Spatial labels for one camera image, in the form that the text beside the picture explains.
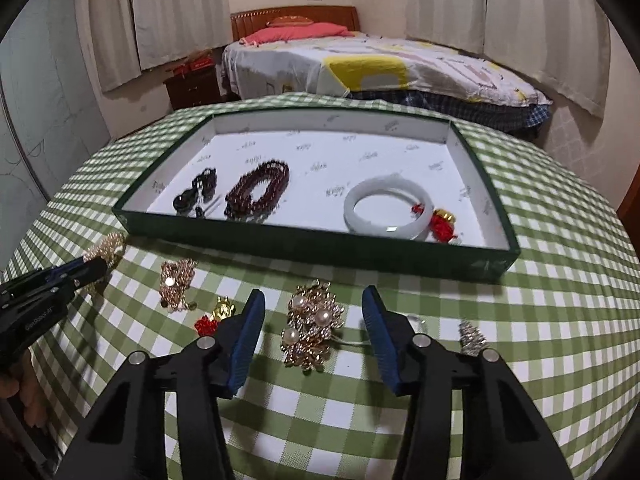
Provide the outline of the person left hand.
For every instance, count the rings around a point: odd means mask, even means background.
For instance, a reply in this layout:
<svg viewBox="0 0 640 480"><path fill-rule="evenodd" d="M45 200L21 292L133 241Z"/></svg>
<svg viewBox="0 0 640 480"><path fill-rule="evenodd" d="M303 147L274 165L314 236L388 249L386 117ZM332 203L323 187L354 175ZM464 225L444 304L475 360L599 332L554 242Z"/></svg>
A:
<svg viewBox="0 0 640 480"><path fill-rule="evenodd" d="M24 406L24 421L29 427L43 428L48 420L48 402L32 366L32 352L27 349L8 372L1 373L1 397L16 394Z"/></svg>

